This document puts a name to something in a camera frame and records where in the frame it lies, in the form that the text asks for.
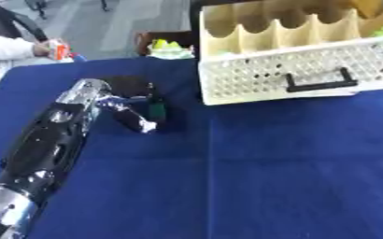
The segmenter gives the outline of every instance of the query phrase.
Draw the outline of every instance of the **orange object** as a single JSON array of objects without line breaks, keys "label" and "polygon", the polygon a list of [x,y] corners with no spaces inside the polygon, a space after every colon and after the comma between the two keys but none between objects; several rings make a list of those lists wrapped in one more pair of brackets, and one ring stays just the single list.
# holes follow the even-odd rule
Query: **orange object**
[{"label": "orange object", "polygon": [[50,57],[51,59],[55,61],[60,61],[69,56],[70,49],[69,46],[66,45],[65,43],[62,43],[59,40],[51,40],[50,41],[50,48],[51,48],[51,53]]}]

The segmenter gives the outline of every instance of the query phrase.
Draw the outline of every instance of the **blue tablecloth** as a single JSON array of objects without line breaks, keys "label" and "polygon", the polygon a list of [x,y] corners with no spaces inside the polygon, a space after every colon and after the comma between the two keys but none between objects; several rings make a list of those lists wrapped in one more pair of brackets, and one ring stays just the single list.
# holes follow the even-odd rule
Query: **blue tablecloth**
[{"label": "blue tablecloth", "polygon": [[0,84],[0,158],[77,79],[114,75],[154,81],[170,126],[102,115],[31,238],[383,238],[383,91],[207,107],[193,61],[21,67]]}]

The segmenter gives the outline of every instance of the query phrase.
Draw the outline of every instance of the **gray floor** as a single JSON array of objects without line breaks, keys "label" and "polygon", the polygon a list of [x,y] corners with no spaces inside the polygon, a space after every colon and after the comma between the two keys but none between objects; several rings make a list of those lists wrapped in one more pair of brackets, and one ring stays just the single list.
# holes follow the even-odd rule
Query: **gray floor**
[{"label": "gray floor", "polygon": [[135,56],[134,35],[144,31],[188,30],[190,0],[49,0],[47,20],[23,0],[0,0],[8,9],[29,15],[48,34],[68,41],[89,60]]}]

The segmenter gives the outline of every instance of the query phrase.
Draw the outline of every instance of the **basket handle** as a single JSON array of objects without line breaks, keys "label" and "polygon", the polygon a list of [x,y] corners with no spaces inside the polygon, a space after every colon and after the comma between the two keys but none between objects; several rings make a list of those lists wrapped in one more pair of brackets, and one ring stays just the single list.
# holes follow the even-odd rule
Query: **basket handle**
[{"label": "basket handle", "polygon": [[335,89],[335,88],[343,88],[343,87],[353,87],[359,85],[357,80],[354,80],[351,77],[348,69],[342,67],[338,70],[341,73],[344,81],[336,81],[336,82],[326,82],[320,84],[312,84],[312,85],[302,85],[297,86],[294,82],[294,78],[292,74],[286,74],[286,79],[288,81],[287,92],[300,92],[300,91],[318,91],[318,90],[327,90],[327,89]]}]

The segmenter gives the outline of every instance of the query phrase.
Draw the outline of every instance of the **white sleeve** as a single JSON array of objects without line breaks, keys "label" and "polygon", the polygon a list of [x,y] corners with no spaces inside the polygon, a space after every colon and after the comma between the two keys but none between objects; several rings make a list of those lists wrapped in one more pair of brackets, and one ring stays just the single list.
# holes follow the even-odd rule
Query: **white sleeve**
[{"label": "white sleeve", "polygon": [[34,57],[33,43],[21,38],[12,39],[0,36],[0,61],[20,60]]}]

